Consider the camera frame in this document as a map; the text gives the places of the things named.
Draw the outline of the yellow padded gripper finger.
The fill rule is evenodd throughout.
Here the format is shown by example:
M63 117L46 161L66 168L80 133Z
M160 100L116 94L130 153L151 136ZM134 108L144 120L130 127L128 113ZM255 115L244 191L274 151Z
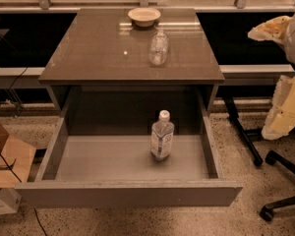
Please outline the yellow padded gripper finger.
M287 136L295 128L295 77L281 76L272 98L262 135L266 140Z
M291 17L279 16L257 25L248 32L248 38L256 41L270 40L284 45L288 41L288 28Z

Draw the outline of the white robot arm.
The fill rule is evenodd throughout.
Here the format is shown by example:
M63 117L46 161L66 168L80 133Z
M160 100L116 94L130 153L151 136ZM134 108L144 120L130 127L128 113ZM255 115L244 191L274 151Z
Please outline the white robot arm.
M295 65L295 14L280 16L261 23L248 32L256 41L271 40L285 52L286 59ZM272 108L262 129L266 140L287 136L295 128L295 76L281 76L275 86Z

